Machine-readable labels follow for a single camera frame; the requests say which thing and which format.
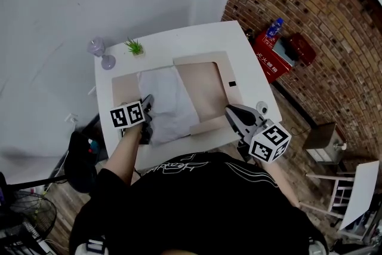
red box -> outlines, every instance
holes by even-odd
[[[292,69],[289,63],[272,50],[279,38],[279,35],[268,38],[264,31],[256,37],[255,44],[252,46],[269,83]]]

small box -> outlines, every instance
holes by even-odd
[[[145,120],[140,101],[114,107],[110,115],[116,129],[131,128]]]
[[[291,135],[281,124],[273,124],[251,141],[249,154],[264,162],[273,162],[287,150]]]

brick wall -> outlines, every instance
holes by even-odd
[[[337,122],[349,152],[382,158],[382,35],[374,13],[364,0],[228,0],[223,20],[259,32],[282,17],[283,35],[302,33],[317,58],[278,81],[318,124]]]

small potted plant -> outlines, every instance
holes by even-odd
[[[129,52],[133,54],[133,56],[141,56],[144,54],[143,46],[138,41],[134,41],[133,39],[127,39],[125,45],[129,47]]]

